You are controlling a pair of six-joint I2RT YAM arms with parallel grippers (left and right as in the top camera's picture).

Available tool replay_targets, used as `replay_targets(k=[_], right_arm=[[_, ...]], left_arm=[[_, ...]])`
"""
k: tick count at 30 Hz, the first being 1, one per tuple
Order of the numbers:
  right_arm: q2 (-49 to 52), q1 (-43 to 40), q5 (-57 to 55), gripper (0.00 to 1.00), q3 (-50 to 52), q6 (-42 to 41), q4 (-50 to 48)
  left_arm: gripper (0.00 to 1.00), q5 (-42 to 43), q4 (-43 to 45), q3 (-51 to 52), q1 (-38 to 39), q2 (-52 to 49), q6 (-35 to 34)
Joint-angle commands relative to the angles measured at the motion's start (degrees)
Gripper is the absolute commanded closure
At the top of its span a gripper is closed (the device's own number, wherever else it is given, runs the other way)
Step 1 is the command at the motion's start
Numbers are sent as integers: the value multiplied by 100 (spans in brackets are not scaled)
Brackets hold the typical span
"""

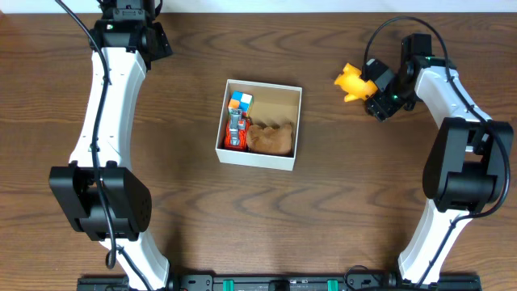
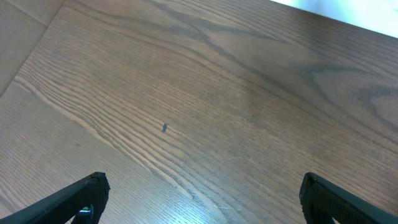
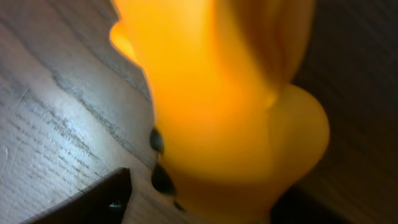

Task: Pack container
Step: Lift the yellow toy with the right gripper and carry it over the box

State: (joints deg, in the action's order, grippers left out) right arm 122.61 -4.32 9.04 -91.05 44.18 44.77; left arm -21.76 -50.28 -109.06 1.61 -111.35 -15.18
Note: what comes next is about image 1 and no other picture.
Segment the orange rubber animal toy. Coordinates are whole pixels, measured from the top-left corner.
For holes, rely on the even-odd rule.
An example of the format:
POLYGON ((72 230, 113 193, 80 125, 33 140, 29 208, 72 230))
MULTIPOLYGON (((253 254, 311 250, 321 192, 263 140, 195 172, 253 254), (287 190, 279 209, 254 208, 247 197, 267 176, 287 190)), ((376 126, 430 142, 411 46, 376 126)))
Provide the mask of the orange rubber animal toy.
POLYGON ((376 84, 371 81, 364 81, 361 70, 354 67, 350 63, 346 63, 342 73, 334 80, 334 85, 339 86, 346 94, 345 102, 356 101, 362 99, 366 101, 377 93, 376 84))

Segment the white cardboard box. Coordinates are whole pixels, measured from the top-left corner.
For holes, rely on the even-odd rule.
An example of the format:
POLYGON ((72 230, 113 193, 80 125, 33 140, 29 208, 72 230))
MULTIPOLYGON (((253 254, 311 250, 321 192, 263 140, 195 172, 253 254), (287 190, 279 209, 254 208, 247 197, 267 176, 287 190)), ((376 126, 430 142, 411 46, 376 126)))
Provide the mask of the white cardboard box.
POLYGON ((292 170, 296 161, 301 103, 302 89, 298 86, 229 79, 225 86, 215 145, 219 161, 249 167, 264 167, 284 171, 292 170), (292 126, 292 150, 290 154, 284 156, 256 154, 250 151, 243 152, 224 148, 225 128, 229 120, 228 104, 235 91, 253 96, 250 110, 252 124, 258 124, 263 127, 279 127, 289 123, 292 126))

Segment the multicolour puzzle cube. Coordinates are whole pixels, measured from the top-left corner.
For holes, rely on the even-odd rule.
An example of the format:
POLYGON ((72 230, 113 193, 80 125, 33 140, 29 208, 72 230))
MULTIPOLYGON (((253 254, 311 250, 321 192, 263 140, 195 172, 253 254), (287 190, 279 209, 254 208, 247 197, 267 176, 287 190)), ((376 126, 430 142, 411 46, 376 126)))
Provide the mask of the multicolour puzzle cube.
POLYGON ((250 115, 253 102, 253 95, 243 93, 240 91, 235 91, 234 93, 232 93, 231 98, 229 100, 228 109, 240 110, 244 117, 248 117, 250 115))

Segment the brown plush toy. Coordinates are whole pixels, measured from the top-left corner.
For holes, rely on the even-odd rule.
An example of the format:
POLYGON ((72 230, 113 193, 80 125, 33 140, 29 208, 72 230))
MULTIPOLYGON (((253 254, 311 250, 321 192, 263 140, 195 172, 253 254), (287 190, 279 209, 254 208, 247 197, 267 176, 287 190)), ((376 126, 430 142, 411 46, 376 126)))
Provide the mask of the brown plush toy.
POLYGON ((246 134, 251 152, 269 155, 286 155, 292 150, 292 126, 284 124, 277 129, 251 125, 246 134))

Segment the red toy truck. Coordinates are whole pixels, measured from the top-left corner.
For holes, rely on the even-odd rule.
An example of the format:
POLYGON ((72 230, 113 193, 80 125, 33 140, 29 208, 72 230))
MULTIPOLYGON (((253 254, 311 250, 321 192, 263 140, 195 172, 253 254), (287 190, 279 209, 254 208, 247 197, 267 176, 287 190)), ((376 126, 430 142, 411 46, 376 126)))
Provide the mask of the red toy truck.
POLYGON ((227 150, 246 151, 246 135, 250 122, 241 109, 229 109, 229 119, 225 130, 224 147, 227 150))

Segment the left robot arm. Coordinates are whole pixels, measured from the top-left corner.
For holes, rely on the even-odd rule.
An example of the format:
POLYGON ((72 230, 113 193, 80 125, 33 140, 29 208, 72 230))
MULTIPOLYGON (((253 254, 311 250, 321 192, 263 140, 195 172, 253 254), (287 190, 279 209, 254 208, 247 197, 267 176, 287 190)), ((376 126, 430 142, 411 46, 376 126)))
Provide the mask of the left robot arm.
POLYGON ((107 248, 105 264, 119 264, 124 280, 90 283, 85 290, 172 290, 169 260, 149 230, 152 197, 132 173, 131 140, 137 98, 153 61, 172 55, 156 20, 162 3, 101 1, 86 33, 92 50, 92 83, 78 142, 64 167, 52 167, 49 187, 72 228, 107 248))

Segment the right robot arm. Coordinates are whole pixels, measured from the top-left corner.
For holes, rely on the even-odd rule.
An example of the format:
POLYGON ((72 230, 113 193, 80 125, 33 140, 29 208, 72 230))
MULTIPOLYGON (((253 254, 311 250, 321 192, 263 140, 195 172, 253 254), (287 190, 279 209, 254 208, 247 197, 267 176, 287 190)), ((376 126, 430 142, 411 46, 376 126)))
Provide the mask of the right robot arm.
POLYGON ((507 191, 513 128, 475 104, 456 67, 433 54, 428 34, 402 40, 398 72, 377 59, 367 62, 366 71, 377 87, 367 95, 368 114, 384 121, 421 101, 439 129, 422 173, 425 209, 397 259, 403 282, 435 285, 460 232, 507 191))

